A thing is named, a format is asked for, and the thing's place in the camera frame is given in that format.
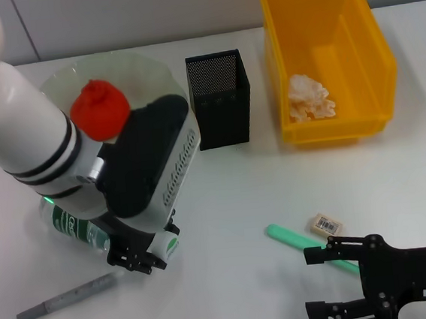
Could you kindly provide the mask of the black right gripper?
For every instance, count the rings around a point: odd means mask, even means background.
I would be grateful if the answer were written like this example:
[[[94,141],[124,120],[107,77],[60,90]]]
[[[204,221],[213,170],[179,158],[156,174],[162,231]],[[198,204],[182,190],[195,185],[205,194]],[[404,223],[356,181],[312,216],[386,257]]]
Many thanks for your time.
[[[309,319],[398,319],[411,302],[426,301],[426,247],[395,248],[379,235],[329,236],[326,246],[304,250],[309,265],[357,261],[365,299],[306,302]]]

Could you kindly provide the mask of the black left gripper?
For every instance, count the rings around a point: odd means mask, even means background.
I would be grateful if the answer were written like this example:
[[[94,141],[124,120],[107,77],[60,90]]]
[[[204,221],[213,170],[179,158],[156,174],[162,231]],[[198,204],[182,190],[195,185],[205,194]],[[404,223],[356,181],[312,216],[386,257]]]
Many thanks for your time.
[[[166,231],[180,233],[174,224],[176,210],[171,212]],[[153,269],[164,270],[168,265],[147,250],[152,243],[153,235],[128,226],[111,214],[97,218],[98,226],[110,237],[110,250],[107,254],[107,263],[111,266],[120,266],[129,272],[151,274]]]

